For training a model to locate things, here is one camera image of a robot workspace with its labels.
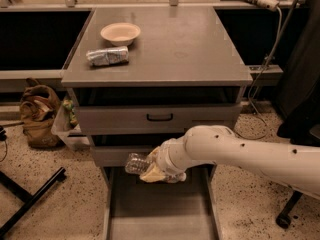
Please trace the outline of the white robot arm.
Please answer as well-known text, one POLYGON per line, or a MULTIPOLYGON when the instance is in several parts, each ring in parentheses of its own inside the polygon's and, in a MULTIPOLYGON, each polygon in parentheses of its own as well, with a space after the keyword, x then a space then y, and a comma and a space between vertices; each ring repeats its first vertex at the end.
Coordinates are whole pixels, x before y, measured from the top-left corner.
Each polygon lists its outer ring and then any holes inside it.
POLYGON ((196 126, 149 154, 151 165, 140 179, 184 179, 187 169, 203 164, 239 167, 316 199, 320 198, 320 148, 245 140, 226 126, 196 126))

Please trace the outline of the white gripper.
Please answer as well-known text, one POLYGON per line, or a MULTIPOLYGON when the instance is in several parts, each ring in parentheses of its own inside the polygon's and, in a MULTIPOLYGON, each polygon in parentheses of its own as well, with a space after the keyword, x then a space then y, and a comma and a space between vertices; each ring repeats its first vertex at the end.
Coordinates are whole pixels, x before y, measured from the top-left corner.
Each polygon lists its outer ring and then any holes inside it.
POLYGON ((147 156, 147 160, 149 162, 154 162, 156 160, 157 165, 151 164, 147 171, 142 173, 139 178, 144 182, 153 183, 164 180, 166 175, 172 176, 184 173, 185 170, 175 165, 172 160, 174 154, 179 157, 183 153, 184 151, 181 141, 167 140, 163 142, 159 147, 153 149, 147 156))

